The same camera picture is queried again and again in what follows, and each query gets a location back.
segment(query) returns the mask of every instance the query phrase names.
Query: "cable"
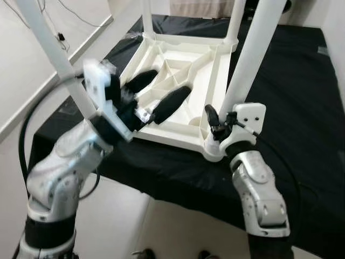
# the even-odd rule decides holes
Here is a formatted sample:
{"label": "cable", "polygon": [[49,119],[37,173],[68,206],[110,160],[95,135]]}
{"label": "cable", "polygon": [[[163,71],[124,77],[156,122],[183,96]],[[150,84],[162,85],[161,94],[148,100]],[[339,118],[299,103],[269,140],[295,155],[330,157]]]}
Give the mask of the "cable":
{"label": "cable", "polygon": [[20,242],[18,242],[18,244],[17,244],[16,250],[12,256],[12,259],[17,259],[17,256],[19,254],[19,249],[20,249]]}
{"label": "cable", "polygon": [[39,106],[39,104],[46,98],[53,90],[55,90],[57,87],[60,85],[74,79],[78,78],[81,75],[81,73],[74,74],[70,77],[66,77],[59,82],[57,82],[55,85],[53,85],[47,92],[45,92],[34,104],[32,104],[31,108],[26,114],[25,120],[22,124],[22,127],[20,129],[20,134],[19,134],[19,142],[18,142],[18,155],[19,155],[19,163],[20,163],[20,168],[22,169],[22,174],[24,181],[26,183],[26,178],[27,178],[27,165],[26,165],[26,159],[25,159],[25,133],[27,126],[29,124],[30,118],[32,117],[33,113],[35,112],[36,108]]}
{"label": "cable", "polygon": [[43,12],[45,10],[46,0],[43,0],[43,7],[41,6],[41,3],[39,0],[37,0],[37,4],[38,4],[41,12]]}
{"label": "cable", "polygon": [[62,48],[64,51],[68,52],[68,51],[70,50],[70,44],[69,44],[66,40],[60,40],[60,39],[58,38],[58,36],[56,36],[56,39],[58,40],[58,42],[59,42],[60,45],[61,45],[61,48]]}
{"label": "cable", "polygon": [[297,201],[298,201],[298,213],[296,214],[296,220],[295,220],[295,226],[291,230],[290,236],[288,238],[288,242],[293,245],[293,242],[295,241],[295,238],[298,234],[298,231],[302,224],[302,217],[303,217],[303,203],[302,203],[302,194],[301,194],[301,188],[300,188],[300,182],[297,180],[296,175],[294,174],[293,170],[291,169],[291,166],[286,161],[286,159],[280,154],[278,149],[268,141],[266,141],[264,138],[262,138],[259,133],[253,131],[252,129],[248,128],[246,125],[240,123],[239,121],[235,122],[236,125],[242,127],[243,129],[249,131],[251,134],[253,134],[255,137],[257,137],[258,140],[260,140],[263,144],[265,144],[267,147],[269,147],[273,153],[279,158],[279,160],[283,163],[285,168],[287,169],[288,173],[290,174],[293,183],[296,188],[297,193]]}
{"label": "cable", "polygon": [[94,186],[85,195],[83,195],[82,197],[79,197],[79,201],[89,197],[93,193],[93,191],[96,190],[96,188],[97,188],[97,186],[99,184],[99,181],[101,179],[101,174],[100,174],[100,172],[98,171],[97,168],[96,168],[96,174],[97,174],[97,178],[96,178],[96,182],[95,182]]}
{"label": "cable", "polygon": [[45,11],[45,14],[47,15],[48,19],[50,20],[51,24],[53,25],[53,28],[54,28],[54,34],[57,34],[58,33],[58,30],[56,29],[56,26],[52,20],[52,17],[50,16],[50,14],[48,13],[48,8],[44,8]]}
{"label": "cable", "polygon": [[9,2],[7,2],[7,0],[3,0],[3,1],[4,1],[4,3],[5,3],[9,8],[12,9],[13,12],[15,12],[15,14],[18,16],[18,18],[22,20],[22,22],[24,23],[24,25],[25,25],[28,29],[30,29],[30,26],[26,23],[26,21],[25,21],[24,18],[19,14],[19,12],[18,12],[12,5],[10,5]]}
{"label": "cable", "polygon": [[81,20],[82,22],[92,26],[92,27],[97,27],[97,28],[101,28],[101,27],[106,27],[108,26],[110,23],[112,23],[113,21],[110,21],[104,25],[95,25],[93,23],[90,23],[86,20],[84,20],[83,18],[81,18],[75,11],[73,11],[72,9],[70,9],[69,7],[67,7],[64,2],[62,0],[58,0],[58,2],[63,6],[63,8],[65,8],[67,11],[71,12],[72,14],[74,14],[79,20]]}

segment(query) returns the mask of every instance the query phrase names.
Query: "black fabric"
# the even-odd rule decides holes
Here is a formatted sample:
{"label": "black fabric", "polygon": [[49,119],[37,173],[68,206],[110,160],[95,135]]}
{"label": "black fabric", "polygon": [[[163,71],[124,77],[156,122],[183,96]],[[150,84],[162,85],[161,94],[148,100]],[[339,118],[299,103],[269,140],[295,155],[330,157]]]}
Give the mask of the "black fabric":
{"label": "black fabric", "polygon": [[[158,33],[224,37],[229,20],[154,16]],[[250,24],[239,32],[229,80]],[[142,42],[137,22],[106,56],[120,71]],[[247,101],[267,106],[262,137],[279,148],[302,183],[304,214],[295,245],[323,258],[338,258],[345,243],[345,116],[320,29],[279,25]],[[37,131],[30,166],[48,155],[54,142],[82,119],[67,101]],[[264,145],[257,145],[276,175],[294,226],[296,192],[287,170]],[[207,162],[201,154],[150,141],[119,142],[100,166],[102,175],[155,199],[200,210],[244,229],[242,207],[230,177],[229,162]]]}
{"label": "black fabric", "polygon": [[75,214],[57,222],[38,222],[29,217],[25,223],[25,242],[34,248],[49,249],[66,243],[74,234]]}

